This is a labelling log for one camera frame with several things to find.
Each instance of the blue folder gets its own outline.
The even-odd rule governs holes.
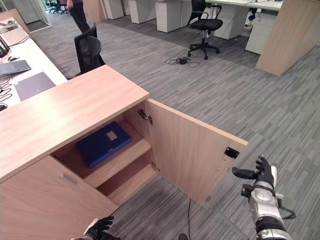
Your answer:
[[[132,138],[113,121],[75,145],[85,163],[93,168],[131,142]]]

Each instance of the white label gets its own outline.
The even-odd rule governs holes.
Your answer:
[[[115,139],[118,138],[118,136],[117,136],[113,131],[108,132],[106,135],[108,136],[108,138],[109,138],[111,141],[113,141],[113,140],[115,140]]]

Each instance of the black pants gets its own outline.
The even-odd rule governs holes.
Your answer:
[[[251,11],[252,15],[250,15],[248,17],[248,19],[250,21],[253,21],[255,18],[256,18],[256,12],[257,12],[257,9],[256,8],[250,8],[249,11]]]
[[[86,15],[84,12],[84,3],[74,3],[73,8],[69,10],[71,16],[73,17],[75,24],[81,30],[82,33],[85,33],[90,29],[90,26],[87,23]]]

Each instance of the gray carpet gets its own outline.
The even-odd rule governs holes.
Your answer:
[[[80,31],[69,15],[50,17],[53,27],[33,36],[59,68],[72,68],[66,76],[74,75],[80,70],[73,38]],[[192,57],[200,63],[192,68],[164,61],[186,55],[190,43],[200,42],[195,30],[163,33],[155,20],[134,24],[130,16],[97,28],[109,66],[152,98],[247,140],[237,166],[254,169],[259,154],[276,165],[276,189],[297,213],[285,221],[288,232],[294,240],[320,239],[319,46],[279,77],[255,69],[259,56],[245,51],[245,36],[212,38],[221,53],[209,51],[208,60]],[[247,182],[228,172],[203,206],[192,202],[192,239],[255,239],[248,201],[240,196]],[[116,211],[110,232],[122,240],[177,240],[188,233],[188,204],[186,196],[157,177]]]

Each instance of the door hinge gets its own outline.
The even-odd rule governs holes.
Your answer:
[[[239,155],[239,152],[231,147],[227,147],[224,155],[227,155],[228,157],[232,158],[232,159],[236,159]]]
[[[157,167],[157,165],[152,161],[151,162],[151,167],[153,168],[153,170],[155,170],[156,172],[160,172],[160,168]]]
[[[148,122],[153,125],[152,116],[147,116],[145,111],[143,109],[139,109],[138,114],[145,120],[148,120]]]

